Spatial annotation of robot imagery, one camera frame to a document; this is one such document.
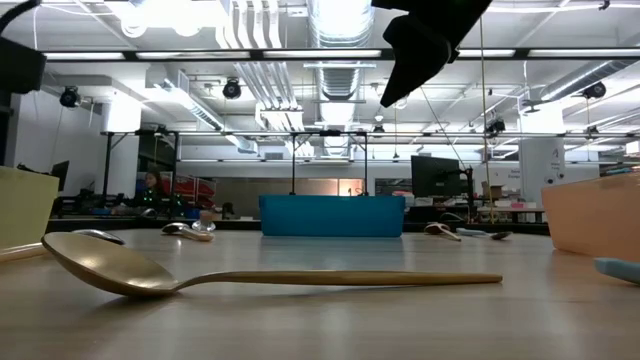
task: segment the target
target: blue container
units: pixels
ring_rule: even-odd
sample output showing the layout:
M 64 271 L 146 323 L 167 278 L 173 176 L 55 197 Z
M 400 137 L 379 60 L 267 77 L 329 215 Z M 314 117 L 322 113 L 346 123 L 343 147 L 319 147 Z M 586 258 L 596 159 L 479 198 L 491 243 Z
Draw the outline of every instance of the blue container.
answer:
M 405 198 L 400 196 L 260 196 L 266 236 L 399 237 Z

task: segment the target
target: spoon bowl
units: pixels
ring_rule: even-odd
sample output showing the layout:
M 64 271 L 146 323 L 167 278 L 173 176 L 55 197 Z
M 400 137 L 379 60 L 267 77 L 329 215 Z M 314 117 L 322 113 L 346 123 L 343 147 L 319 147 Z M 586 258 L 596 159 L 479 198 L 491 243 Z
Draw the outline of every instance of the spoon bowl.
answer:
M 50 233 L 42 244 L 71 274 L 101 290 L 124 296 L 168 296 L 189 286 L 234 282 L 324 286 L 426 286 L 485 284 L 495 274 L 430 274 L 394 271 L 248 271 L 213 273 L 179 282 L 159 264 L 135 251 L 93 237 Z

